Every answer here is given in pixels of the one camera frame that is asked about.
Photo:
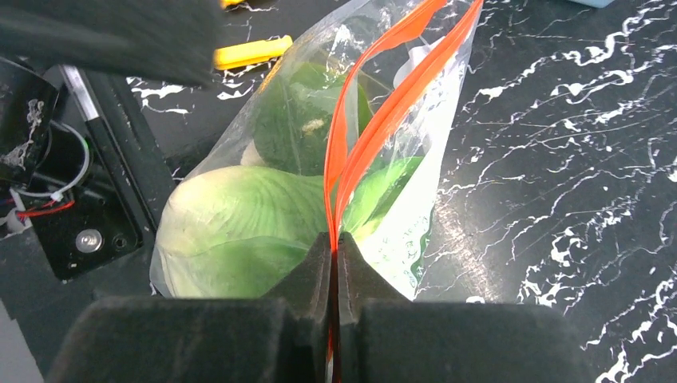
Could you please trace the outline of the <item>green yellow mango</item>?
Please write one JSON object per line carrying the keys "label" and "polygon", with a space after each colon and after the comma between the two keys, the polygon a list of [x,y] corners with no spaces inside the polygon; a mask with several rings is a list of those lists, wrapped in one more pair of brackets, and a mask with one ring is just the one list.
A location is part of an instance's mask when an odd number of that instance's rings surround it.
{"label": "green yellow mango", "polygon": [[254,119],[253,141],[263,162],[281,171],[321,176],[335,105],[346,75],[315,63],[275,73]]}

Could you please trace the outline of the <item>green lettuce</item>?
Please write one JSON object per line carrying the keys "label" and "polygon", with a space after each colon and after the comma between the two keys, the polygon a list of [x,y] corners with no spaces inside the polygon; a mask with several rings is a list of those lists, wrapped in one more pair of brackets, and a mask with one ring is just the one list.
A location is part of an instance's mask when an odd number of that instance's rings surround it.
{"label": "green lettuce", "polygon": [[[418,156],[376,160],[342,215],[364,259],[399,293],[414,296],[419,250],[395,255],[412,235],[399,195]],[[161,217],[150,278],[174,298],[258,298],[306,257],[327,230],[323,178],[262,166],[218,168],[182,182]]]}

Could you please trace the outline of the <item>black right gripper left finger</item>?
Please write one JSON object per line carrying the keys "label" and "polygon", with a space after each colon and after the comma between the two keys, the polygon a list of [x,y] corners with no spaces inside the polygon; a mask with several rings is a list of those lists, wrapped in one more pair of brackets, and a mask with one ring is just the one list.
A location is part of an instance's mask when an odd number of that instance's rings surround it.
{"label": "black right gripper left finger", "polygon": [[328,382],[329,236],[260,298],[108,297],[75,321],[50,382]]}

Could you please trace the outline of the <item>blue plastic basket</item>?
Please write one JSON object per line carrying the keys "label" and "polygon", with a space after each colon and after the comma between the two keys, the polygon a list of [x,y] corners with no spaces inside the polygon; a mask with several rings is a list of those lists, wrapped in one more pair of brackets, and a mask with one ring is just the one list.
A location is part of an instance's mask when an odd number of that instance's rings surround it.
{"label": "blue plastic basket", "polygon": [[615,0],[569,0],[569,1],[597,9],[602,9],[613,3]]}

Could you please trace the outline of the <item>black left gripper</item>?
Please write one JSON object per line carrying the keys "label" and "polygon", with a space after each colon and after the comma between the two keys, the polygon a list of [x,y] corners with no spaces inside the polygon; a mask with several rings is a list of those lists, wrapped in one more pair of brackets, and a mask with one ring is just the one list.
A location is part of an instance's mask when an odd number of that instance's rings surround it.
{"label": "black left gripper", "polygon": [[1,53],[205,86],[223,15],[211,0],[3,1]]}

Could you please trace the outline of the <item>clear zip bag orange zipper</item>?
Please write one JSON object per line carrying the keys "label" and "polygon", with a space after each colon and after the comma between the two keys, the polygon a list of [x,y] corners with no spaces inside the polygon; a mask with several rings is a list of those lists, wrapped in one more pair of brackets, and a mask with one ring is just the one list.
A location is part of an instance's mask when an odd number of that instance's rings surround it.
{"label": "clear zip bag orange zipper", "polygon": [[347,232],[412,298],[479,1],[350,1],[294,42],[176,187],[149,277],[258,298]]}

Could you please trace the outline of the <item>orange slim screwdriver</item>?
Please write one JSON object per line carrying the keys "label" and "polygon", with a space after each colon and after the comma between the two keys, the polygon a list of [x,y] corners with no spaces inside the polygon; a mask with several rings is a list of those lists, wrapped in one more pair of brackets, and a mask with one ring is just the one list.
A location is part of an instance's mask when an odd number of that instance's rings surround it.
{"label": "orange slim screwdriver", "polygon": [[229,6],[236,6],[246,0],[220,0],[220,6],[222,9],[226,9]]}

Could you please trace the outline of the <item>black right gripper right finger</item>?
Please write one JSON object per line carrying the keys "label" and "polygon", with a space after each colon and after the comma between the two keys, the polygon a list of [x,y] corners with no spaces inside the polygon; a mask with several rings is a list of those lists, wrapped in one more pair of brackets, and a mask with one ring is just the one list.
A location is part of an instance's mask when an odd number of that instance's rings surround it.
{"label": "black right gripper right finger", "polygon": [[337,382],[591,382],[576,329],[545,306],[411,302],[351,235],[334,256]]}

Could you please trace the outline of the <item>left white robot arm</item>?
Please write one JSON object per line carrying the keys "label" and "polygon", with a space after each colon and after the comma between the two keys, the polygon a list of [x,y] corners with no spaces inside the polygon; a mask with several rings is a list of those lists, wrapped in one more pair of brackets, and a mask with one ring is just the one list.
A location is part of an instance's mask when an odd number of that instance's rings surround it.
{"label": "left white robot arm", "polygon": [[1,4],[3,225],[53,279],[146,278],[174,187],[128,77],[205,85],[216,1]]}

